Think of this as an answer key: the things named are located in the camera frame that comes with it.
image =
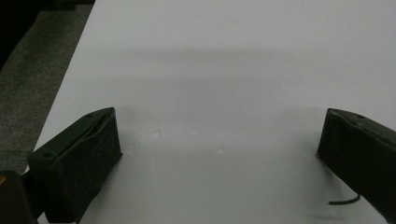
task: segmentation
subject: white tabletop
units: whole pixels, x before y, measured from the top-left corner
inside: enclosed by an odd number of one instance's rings
[[[386,223],[315,157],[328,107],[396,129],[396,2],[96,0],[37,146],[115,106],[81,223]]]

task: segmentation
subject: white table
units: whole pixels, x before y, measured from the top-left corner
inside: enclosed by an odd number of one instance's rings
[[[81,223],[386,223],[315,157],[328,107],[396,129],[390,0],[96,0],[36,147],[115,106]]]

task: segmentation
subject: gray floor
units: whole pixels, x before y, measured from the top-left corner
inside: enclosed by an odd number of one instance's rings
[[[42,11],[0,72],[0,170],[23,174],[92,5]]]

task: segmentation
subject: white surface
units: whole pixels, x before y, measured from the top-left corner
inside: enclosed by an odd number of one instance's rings
[[[316,159],[328,107],[396,129],[396,2],[97,0],[37,147],[115,106],[81,223],[386,223]]]

